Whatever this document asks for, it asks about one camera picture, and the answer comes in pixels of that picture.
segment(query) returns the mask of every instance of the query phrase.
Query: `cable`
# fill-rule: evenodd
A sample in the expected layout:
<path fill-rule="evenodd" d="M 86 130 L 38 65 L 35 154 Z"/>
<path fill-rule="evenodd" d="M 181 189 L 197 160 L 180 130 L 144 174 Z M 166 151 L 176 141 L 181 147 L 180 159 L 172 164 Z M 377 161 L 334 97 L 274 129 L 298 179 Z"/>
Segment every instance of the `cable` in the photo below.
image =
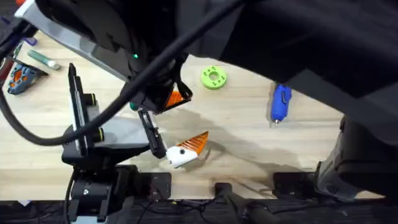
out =
<path fill-rule="evenodd" d="M 53 213 L 55 213 L 55 212 L 45 214 L 45 215 L 43 215 L 41 217 L 27 218 L 27 219 L 24 219 L 24 220 L 5 220 L 4 223 L 26 223 L 26 222 L 32 222 L 32 221 L 39 221 L 40 222 L 41 219 L 47 218 L 50 215 L 52 215 Z"/>
<path fill-rule="evenodd" d="M 188 209 L 181 211 L 181 212 L 161 212 L 161 211 L 157 211 L 157 210 L 153 210 L 151 208 L 147 208 L 147 211 L 152 212 L 153 214 L 157 214 L 157 215 L 183 215 L 185 213 L 191 212 L 193 210 L 198 210 L 199 212 L 203 212 L 206 208 L 207 205 L 214 203 L 216 200 L 218 200 L 220 197 L 222 197 L 222 195 L 219 195 L 199 206 L 194 206 L 194 205 L 189 205 L 189 204 L 184 204 L 178 201 L 175 201 L 178 205 L 181 205 L 183 207 L 189 207 Z M 137 205 L 141 206 L 142 208 L 145 208 L 145 206 L 137 203 Z"/>
<path fill-rule="evenodd" d="M 65 201 L 63 202 L 63 218 L 65 220 L 65 224 L 70 224 L 69 216 L 68 216 L 68 209 L 69 209 L 69 196 L 70 191 L 72 190 L 73 180 L 75 179 L 76 170 L 73 169 L 72 174 L 70 175 L 67 192 L 65 194 Z"/>
<path fill-rule="evenodd" d="M 313 204 L 313 205 L 307 205 L 307 206 L 302 206 L 302 207 L 296 207 L 296 208 L 286 208 L 282 210 L 277 210 L 274 212 L 271 212 L 272 214 L 280 214 L 280 213 L 285 213 L 285 212 L 297 212 L 301 210 L 307 210 L 311 208 L 338 208 L 341 206 L 352 206 L 352 205 L 367 205 L 367 204 L 372 204 L 375 202 L 388 202 L 388 200 L 382 198 L 382 199 L 361 199 L 361 200 L 355 200 L 353 202 L 340 202 L 340 203 L 318 203 L 318 204 Z"/>
<path fill-rule="evenodd" d="M 4 93 L 0 91 L 0 109 L 9 124 L 28 141 L 41 146 L 56 146 L 72 142 L 82 136 L 98 129 L 102 124 L 111 119 L 151 78 L 164 66 L 166 66 L 177 54 L 187 48 L 193 41 L 230 12 L 242 5 L 245 0 L 228 1 L 220 8 L 209 12 L 206 17 L 190 31 L 183 34 L 171 43 L 158 57 L 154 59 L 134 80 L 127 83 L 126 91 L 117 97 L 100 115 L 80 129 L 72 133 L 55 138 L 41 138 L 27 130 L 12 113 Z"/>
<path fill-rule="evenodd" d="M 147 209 L 149 208 L 150 205 L 152 205 L 154 203 L 153 200 L 151 200 L 148 205 L 144 208 L 144 211 L 142 212 L 141 216 L 139 217 L 137 224 L 139 224 L 142 220 L 142 218 L 144 217 L 145 212 L 147 211 Z"/>
<path fill-rule="evenodd" d="M 205 221 L 205 223 L 207 223 L 207 224 L 215 224 L 214 222 L 211 222 L 211 221 L 209 221 L 207 218 L 205 218 L 205 217 L 203 216 L 203 212 L 199 212 L 199 214 L 200 214 L 200 218 L 201 218 L 203 221 Z"/>

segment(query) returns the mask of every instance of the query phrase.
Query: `table surface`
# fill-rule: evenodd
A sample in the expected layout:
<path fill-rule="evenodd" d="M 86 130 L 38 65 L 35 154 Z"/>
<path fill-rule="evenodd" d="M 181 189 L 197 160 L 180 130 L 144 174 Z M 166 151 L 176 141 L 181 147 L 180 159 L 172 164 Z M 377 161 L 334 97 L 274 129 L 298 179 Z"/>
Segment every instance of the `table surface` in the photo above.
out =
<path fill-rule="evenodd" d="M 36 51 L 55 59 L 58 71 L 36 62 L 24 44 L 18 58 L 49 73 L 21 95 L 6 94 L 19 120 L 42 137 L 62 135 L 71 123 L 67 69 L 72 62 L 83 89 L 95 93 L 101 110 L 118 96 L 123 82 L 81 58 L 42 33 Z M 200 81 L 209 65 L 228 74 L 220 90 L 208 90 Z M 209 141 L 199 159 L 173 169 L 166 159 L 150 152 L 128 159 L 143 172 L 172 173 L 172 198 L 209 198 L 215 182 L 230 182 L 243 197 L 272 198 L 272 174 L 278 171 L 314 171 L 335 145 L 342 114 L 293 91 L 288 117 L 270 128 L 271 80 L 226 63 L 188 58 L 182 79 L 192 89 L 193 100 L 156 117 L 168 146 L 209 131 Z M 125 106 L 119 114 L 137 118 Z M 72 167 L 61 161 L 62 147 L 43 147 L 21 138 L 0 117 L 0 200 L 61 200 Z"/>

